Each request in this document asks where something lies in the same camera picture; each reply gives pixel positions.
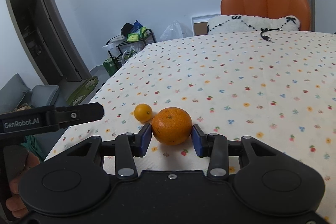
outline tablecloth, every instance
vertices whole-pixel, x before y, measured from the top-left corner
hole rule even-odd
[[[229,140],[251,135],[315,168],[326,192],[318,213],[336,222],[336,36],[315,32],[259,32],[190,37],[146,46],[100,89],[101,121],[67,129],[48,158],[93,136],[113,140],[142,125],[137,104],[154,112],[180,107],[205,133]],[[166,146],[152,138],[141,170],[206,170],[189,139]],[[104,169],[115,173],[114,157]],[[230,173],[239,170],[230,159]]]

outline human hand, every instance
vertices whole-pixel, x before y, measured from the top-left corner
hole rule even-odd
[[[30,168],[33,168],[38,164],[40,164],[39,158],[36,157],[33,153],[29,152],[26,159],[26,166],[24,170],[9,182],[9,188],[14,195],[6,200],[6,206],[8,210],[10,210],[13,216],[16,218],[22,218],[28,213],[26,206],[24,205],[23,201],[19,196],[18,191],[19,181],[21,180],[21,177],[24,175],[25,172],[27,172]]]

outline sofa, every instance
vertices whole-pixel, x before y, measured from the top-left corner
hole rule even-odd
[[[0,114],[12,112],[24,103],[33,108],[48,105],[67,106],[57,85],[37,85],[30,90],[20,75],[15,74],[0,90]],[[65,130],[34,135],[39,148],[45,155],[49,154]]]

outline orange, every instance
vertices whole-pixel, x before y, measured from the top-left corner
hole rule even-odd
[[[134,109],[134,117],[139,122],[147,122],[153,117],[153,111],[149,105],[139,104]]]
[[[152,132],[160,143],[177,145],[189,138],[192,121],[187,112],[178,107],[168,107],[156,114],[152,120]]]

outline gray cushion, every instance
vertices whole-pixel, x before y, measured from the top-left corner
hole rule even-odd
[[[20,75],[15,74],[0,90],[0,114],[13,111],[29,90]]]
[[[53,105],[58,94],[57,85],[37,85],[31,90],[31,105],[33,107]]]

